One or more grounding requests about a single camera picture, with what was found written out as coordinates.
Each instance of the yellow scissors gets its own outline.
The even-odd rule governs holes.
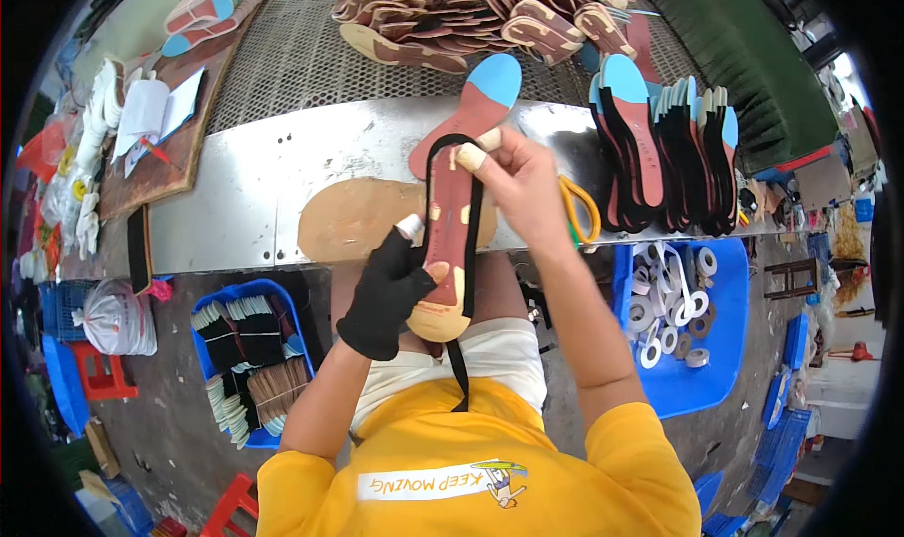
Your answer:
[[[562,193],[562,202],[565,204],[565,212],[568,214],[568,221],[578,240],[587,244],[598,239],[599,232],[602,229],[602,221],[599,217],[597,204],[593,201],[593,198],[590,197],[590,194],[585,192],[581,186],[562,175],[559,176],[559,191]],[[574,209],[575,200],[584,205],[584,210],[589,216],[589,236],[584,235],[584,230],[581,228],[581,223],[578,221],[578,214]]]

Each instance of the cartoon surfer graphic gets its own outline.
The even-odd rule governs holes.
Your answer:
[[[518,502],[514,497],[518,496],[524,490],[527,490],[527,486],[521,486],[517,490],[512,490],[512,475],[527,475],[527,468],[520,464],[505,460],[494,460],[471,464],[471,467],[482,468],[484,470],[486,476],[492,481],[491,484],[486,485],[486,489],[490,491],[490,494],[499,504],[499,507],[504,510],[518,505]]]

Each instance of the person's arm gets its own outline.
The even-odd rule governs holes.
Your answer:
[[[277,453],[295,450],[335,466],[370,369],[371,359],[339,339],[289,410]]]
[[[585,431],[613,407],[646,403],[627,340],[572,246],[552,151],[510,127],[493,129],[477,142],[492,156],[462,145],[457,160],[484,183],[530,248],[578,387]]]
[[[415,232],[407,228],[408,236]],[[289,410],[277,453],[294,450],[320,456],[335,466],[371,360],[395,357],[402,324],[448,274],[445,262],[421,268],[411,256],[411,246],[412,241],[393,227],[371,252],[352,306],[336,323],[341,338]]]

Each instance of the hand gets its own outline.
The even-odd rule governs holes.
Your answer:
[[[456,161],[484,183],[531,251],[573,250],[552,151],[507,126],[483,134],[477,143],[483,150],[461,145]]]
[[[336,322],[342,340],[374,361],[390,361],[399,352],[399,334],[412,309],[436,289],[449,271],[448,263],[421,265],[424,252],[412,249],[412,240],[393,227],[373,249],[352,306]]]

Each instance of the white plastic bag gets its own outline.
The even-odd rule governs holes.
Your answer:
[[[73,311],[73,323],[104,354],[157,352],[157,335],[147,296],[136,297],[121,280],[103,280],[85,297],[85,306]]]

